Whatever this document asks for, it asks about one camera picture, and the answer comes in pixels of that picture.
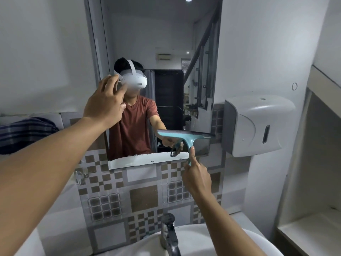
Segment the wall mirror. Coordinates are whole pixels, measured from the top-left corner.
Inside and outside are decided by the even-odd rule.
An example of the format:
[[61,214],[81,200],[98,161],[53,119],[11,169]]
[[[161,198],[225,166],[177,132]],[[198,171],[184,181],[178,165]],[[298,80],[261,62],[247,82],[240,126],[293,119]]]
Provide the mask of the wall mirror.
[[98,79],[121,73],[132,89],[155,101],[167,129],[205,132],[194,141],[209,154],[216,133],[213,115],[220,0],[85,0]]

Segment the metal wall hook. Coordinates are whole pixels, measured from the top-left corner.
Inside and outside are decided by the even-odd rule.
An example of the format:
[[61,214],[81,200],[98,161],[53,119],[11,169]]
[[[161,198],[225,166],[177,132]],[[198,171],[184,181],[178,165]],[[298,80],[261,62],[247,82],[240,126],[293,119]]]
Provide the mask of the metal wall hook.
[[86,184],[86,178],[89,177],[89,174],[84,173],[82,169],[76,169],[74,171],[75,182],[78,186]]

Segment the chrome faucet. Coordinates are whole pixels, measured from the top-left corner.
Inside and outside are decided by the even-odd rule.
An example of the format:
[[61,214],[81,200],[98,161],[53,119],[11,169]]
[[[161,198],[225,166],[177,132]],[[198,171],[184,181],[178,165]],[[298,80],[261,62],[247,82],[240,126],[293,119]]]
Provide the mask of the chrome faucet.
[[162,248],[168,252],[169,256],[181,256],[174,222],[175,216],[171,213],[165,213],[161,217],[160,244]]

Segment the person's right forearm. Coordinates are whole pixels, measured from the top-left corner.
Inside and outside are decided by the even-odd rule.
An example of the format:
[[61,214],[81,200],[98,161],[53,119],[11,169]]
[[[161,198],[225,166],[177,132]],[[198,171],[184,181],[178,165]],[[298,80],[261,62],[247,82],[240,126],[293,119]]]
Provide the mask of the person's right forearm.
[[206,222],[217,256],[266,256],[217,202],[213,194],[192,194]]

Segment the teal window squeegee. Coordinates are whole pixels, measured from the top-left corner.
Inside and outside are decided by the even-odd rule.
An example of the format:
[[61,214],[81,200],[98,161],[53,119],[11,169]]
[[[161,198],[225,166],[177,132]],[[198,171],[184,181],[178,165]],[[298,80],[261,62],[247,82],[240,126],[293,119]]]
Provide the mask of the teal window squeegee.
[[215,139],[215,134],[195,131],[157,129],[156,133],[158,137],[171,139],[174,142],[170,152],[171,159],[167,160],[169,163],[185,159],[190,163],[189,151],[194,144],[199,145],[196,148],[197,156],[208,156],[211,140]]

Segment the dark striped cloth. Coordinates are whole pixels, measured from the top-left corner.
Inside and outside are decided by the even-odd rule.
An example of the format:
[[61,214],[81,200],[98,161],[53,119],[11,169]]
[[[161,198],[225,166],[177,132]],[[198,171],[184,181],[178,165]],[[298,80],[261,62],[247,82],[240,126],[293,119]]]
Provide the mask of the dark striped cloth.
[[0,125],[0,155],[11,155],[60,129],[42,117],[30,117]]

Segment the white paper towel dispenser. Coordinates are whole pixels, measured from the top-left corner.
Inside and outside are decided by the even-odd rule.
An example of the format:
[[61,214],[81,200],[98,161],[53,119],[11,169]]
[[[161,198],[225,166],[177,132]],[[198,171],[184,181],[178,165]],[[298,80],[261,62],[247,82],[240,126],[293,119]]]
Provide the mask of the white paper towel dispenser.
[[246,157],[282,149],[296,106],[278,95],[227,98],[221,146],[233,157]]

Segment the person's left hand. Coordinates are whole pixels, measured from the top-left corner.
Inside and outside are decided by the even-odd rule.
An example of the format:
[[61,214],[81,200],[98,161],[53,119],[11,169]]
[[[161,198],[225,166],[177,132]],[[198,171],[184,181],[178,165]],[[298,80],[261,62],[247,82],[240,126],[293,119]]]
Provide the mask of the person's left hand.
[[123,103],[127,85],[117,89],[119,75],[108,75],[99,82],[99,86],[88,99],[83,118],[90,120],[102,132],[117,124],[122,116],[115,116],[115,104]]

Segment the person's right hand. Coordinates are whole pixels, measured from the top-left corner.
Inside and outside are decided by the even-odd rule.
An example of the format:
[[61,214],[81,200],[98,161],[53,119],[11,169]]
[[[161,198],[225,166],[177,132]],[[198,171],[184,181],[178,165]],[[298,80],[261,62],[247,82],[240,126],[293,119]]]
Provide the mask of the person's right hand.
[[196,159],[194,146],[190,148],[189,162],[186,164],[191,166],[191,176],[190,182],[183,183],[194,201],[199,202],[202,198],[211,196],[211,176],[207,168]]

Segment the person's left forearm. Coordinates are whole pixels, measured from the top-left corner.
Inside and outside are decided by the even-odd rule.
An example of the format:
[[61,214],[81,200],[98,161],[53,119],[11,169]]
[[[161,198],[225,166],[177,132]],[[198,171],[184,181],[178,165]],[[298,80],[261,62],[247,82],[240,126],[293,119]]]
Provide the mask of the person's left forearm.
[[84,117],[0,163],[0,256],[15,255],[104,130],[105,121]]

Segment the white recessed wall shelf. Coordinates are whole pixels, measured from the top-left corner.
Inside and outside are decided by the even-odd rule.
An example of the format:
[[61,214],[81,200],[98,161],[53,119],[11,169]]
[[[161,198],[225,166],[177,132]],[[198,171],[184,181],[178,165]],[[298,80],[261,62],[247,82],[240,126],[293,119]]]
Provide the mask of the white recessed wall shelf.
[[303,256],[341,256],[341,87],[314,65],[276,229]]

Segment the white ceramic sink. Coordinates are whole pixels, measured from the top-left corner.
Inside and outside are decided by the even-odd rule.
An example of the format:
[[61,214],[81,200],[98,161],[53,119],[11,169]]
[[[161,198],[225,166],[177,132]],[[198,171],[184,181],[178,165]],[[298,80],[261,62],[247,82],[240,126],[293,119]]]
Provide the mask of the white ceramic sink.
[[[217,256],[206,224],[175,227],[181,256]],[[263,236],[243,231],[264,251],[267,256],[284,256]],[[131,256],[169,256],[160,243],[161,234],[156,233],[137,243]]]

